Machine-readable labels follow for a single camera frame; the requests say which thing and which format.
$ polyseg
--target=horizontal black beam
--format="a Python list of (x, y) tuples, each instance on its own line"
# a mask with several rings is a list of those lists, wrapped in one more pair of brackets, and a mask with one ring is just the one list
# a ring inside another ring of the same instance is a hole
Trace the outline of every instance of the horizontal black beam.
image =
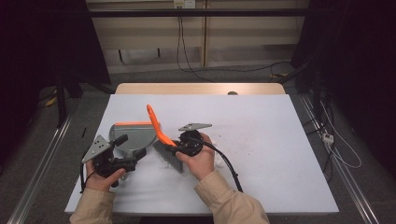
[(327, 8), (271, 8), (271, 9), (92, 9), (84, 11), (40, 11), (38, 14), (63, 16), (117, 17), (306, 17), (330, 16)]

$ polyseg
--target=orange handle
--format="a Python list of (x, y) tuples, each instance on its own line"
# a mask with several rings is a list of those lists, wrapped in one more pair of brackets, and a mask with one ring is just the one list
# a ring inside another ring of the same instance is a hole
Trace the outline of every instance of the orange handle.
[(154, 110), (151, 108), (151, 105), (147, 106), (148, 108), (148, 116), (151, 120), (152, 126), (154, 127), (155, 133), (157, 134), (158, 139), (166, 145), (176, 146), (176, 144), (170, 139), (168, 136), (163, 134), (160, 129), (160, 124), (158, 123), (157, 117), (155, 116)]

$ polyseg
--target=beige long-sleeved shirt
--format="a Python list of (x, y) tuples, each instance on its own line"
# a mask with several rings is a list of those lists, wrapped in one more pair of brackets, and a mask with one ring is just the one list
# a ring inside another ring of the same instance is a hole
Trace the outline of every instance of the beige long-sleeved shirt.
[[(202, 179), (195, 191), (212, 211), (216, 224), (268, 224), (269, 220), (256, 199), (230, 188), (224, 177), (214, 171)], [(71, 223), (111, 223), (115, 194), (85, 189)]]

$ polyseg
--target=person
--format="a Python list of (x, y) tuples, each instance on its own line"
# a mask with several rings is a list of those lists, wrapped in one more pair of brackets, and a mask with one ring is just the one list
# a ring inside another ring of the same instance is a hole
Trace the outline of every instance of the person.
[[(210, 138), (201, 133), (203, 141), (211, 143)], [(199, 181), (195, 191), (213, 214), (216, 224), (269, 223), (261, 203), (253, 197), (232, 189), (225, 178), (215, 170), (215, 152), (203, 146), (201, 152), (190, 157), (177, 152), (177, 158), (187, 164), (191, 173)], [(87, 162), (87, 174), (94, 171), (91, 161)], [(112, 223), (112, 210), (115, 193), (110, 186), (118, 180), (125, 170), (119, 169), (108, 178), (93, 174), (86, 183), (71, 223)]]

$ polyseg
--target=white tabletop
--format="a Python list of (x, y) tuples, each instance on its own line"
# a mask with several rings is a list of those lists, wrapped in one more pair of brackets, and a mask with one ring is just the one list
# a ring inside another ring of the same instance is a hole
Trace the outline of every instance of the white tabletop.
[[(149, 121), (147, 104), (172, 139), (187, 123), (211, 123), (213, 127), (202, 132), (231, 161), (244, 192), (259, 200), (268, 214), (338, 212), (288, 95), (112, 95), (97, 134), (108, 140), (116, 122)], [(217, 169), (236, 189), (228, 167)], [(112, 189), (117, 193), (113, 211), (131, 216), (209, 215), (193, 190), (196, 184), (187, 167), (178, 173), (148, 147), (136, 170)], [(77, 182), (65, 212), (75, 211), (79, 192)]]

